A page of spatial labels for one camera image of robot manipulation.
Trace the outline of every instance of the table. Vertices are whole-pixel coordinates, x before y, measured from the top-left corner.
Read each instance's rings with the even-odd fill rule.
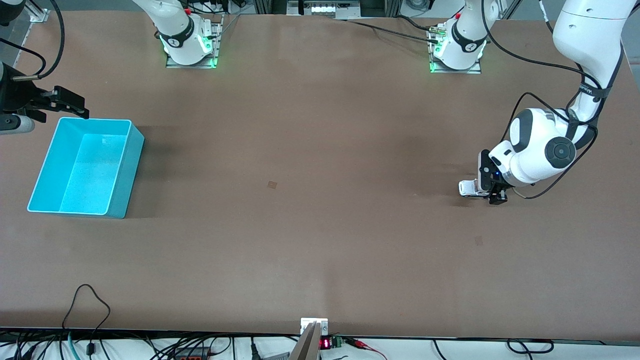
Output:
[[[640,340],[628,66],[588,156],[545,196],[495,207],[461,198],[458,181],[522,92],[564,106],[575,74],[492,45],[481,75],[430,74],[424,43],[271,15],[225,33],[218,69],[168,70],[144,13],[65,24],[63,61],[40,86],[133,120],[145,147],[127,218],[92,220],[25,209],[64,115],[0,139],[2,325],[59,326],[88,282],[112,328],[297,332],[320,316],[351,334]],[[494,30],[516,53],[570,65],[542,22]],[[57,43],[52,19],[26,45],[53,59]],[[104,310],[82,294],[68,324],[93,327]]]

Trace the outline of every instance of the black clamp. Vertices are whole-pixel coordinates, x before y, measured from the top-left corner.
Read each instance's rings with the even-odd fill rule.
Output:
[[[484,40],[486,39],[486,36],[476,41],[465,38],[458,31],[458,22],[455,22],[453,26],[451,26],[451,35],[453,36],[453,40],[455,40],[460,45],[462,51],[465,53],[473,53],[484,43]]]
[[[188,19],[189,24],[187,24],[187,27],[182,30],[181,33],[172,36],[160,33],[164,42],[166,42],[170,47],[182,47],[184,42],[193,35],[193,30],[195,28],[193,19],[191,17],[188,17]]]
[[[599,89],[595,88],[587,83],[580,83],[580,92],[583,92],[587,95],[593,96],[595,101],[599,101],[600,99],[606,99],[611,92],[611,88]]]

